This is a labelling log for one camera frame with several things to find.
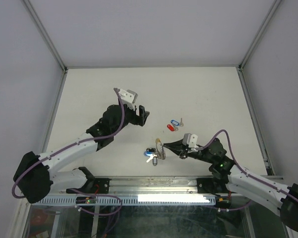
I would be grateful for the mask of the black key tag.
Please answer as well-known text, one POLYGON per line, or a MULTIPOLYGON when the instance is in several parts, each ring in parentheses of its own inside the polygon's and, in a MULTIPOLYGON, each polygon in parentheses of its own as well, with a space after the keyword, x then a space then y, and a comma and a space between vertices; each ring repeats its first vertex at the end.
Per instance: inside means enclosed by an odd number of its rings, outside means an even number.
POLYGON ((157 164, 158 164, 158 158, 154 157, 153 160, 152 160, 152 165, 157 166, 157 164))

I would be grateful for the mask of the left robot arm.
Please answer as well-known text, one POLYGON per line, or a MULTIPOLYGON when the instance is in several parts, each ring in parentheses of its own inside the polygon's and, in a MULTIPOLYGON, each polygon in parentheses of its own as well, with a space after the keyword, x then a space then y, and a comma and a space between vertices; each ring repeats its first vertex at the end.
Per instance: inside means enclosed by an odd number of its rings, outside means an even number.
POLYGON ((50 192, 93 193, 95 177, 86 167, 65 172, 62 168, 106 147, 125 126, 144 126, 148 117, 143 106, 130 109, 127 105, 110 105, 98 122, 73 142, 51 152, 26 153, 13 177, 12 196, 33 204, 50 192))

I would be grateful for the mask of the blue key tag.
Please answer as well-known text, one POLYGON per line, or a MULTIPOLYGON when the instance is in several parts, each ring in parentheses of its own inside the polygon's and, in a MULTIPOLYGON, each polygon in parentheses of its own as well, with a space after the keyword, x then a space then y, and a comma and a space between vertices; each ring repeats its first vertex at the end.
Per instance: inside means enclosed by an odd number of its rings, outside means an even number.
POLYGON ((179 126, 179 122, 177 122, 176 120, 171 120, 170 123, 171 123, 171 124, 174 124, 174 125, 176 125, 176 126, 179 126))

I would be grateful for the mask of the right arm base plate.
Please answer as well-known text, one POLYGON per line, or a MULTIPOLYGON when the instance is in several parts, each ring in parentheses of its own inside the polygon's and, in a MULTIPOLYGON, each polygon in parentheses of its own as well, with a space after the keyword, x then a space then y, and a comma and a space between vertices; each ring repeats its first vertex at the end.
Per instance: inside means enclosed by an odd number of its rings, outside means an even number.
POLYGON ((219 182, 214 178, 197 178, 197 192, 201 193, 210 193, 217 195, 220 193, 228 193, 228 190, 225 184, 219 182))

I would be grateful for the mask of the red key tag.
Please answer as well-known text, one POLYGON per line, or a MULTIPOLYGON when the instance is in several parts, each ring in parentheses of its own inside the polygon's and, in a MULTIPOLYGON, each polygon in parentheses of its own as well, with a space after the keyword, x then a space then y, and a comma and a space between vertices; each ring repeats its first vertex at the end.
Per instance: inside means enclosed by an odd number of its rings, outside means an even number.
POLYGON ((170 124, 167 125, 167 128, 168 128, 170 131, 175 131, 175 130, 174 130, 174 127, 173 127, 172 125, 170 125, 170 124))

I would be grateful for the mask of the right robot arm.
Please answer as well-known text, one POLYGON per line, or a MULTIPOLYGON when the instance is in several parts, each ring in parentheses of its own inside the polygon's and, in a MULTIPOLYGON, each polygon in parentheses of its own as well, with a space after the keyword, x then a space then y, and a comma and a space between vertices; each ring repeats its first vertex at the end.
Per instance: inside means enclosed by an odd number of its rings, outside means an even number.
POLYGON ((209 163, 214 190, 223 192, 227 189, 241 194, 266 207, 279 216, 285 226, 298 232, 298 184, 288 186, 278 183, 240 166, 226 155, 218 138, 204 147, 198 145, 196 140, 195 134, 187 134, 181 140, 164 143, 163 147, 181 159, 189 157, 209 163))

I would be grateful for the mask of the large steel keyring yellow handle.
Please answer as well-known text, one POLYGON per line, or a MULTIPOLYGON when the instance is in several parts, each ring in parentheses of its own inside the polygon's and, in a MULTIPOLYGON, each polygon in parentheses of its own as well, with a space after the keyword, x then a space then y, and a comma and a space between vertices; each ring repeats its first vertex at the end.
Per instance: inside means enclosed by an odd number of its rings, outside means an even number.
POLYGON ((164 147, 163 147, 163 143, 159 138, 157 138, 155 140, 155 146, 156 146, 157 157, 161 160, 165 160, 166 153, 165 153, 165 150, 164 150, 164 147))

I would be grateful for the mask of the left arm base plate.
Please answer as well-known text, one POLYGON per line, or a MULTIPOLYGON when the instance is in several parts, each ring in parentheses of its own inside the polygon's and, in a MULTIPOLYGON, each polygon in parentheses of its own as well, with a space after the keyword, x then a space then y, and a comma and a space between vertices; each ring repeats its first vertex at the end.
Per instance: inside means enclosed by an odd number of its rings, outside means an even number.
POLYGON ((66 193, 81 193, 81 194, 108 194, 110 187, 109 178, 92 178, 88 179, 87 182, 81 187, 76 188, 77 192, 74 191, 74 188, 66 189, 66 193))

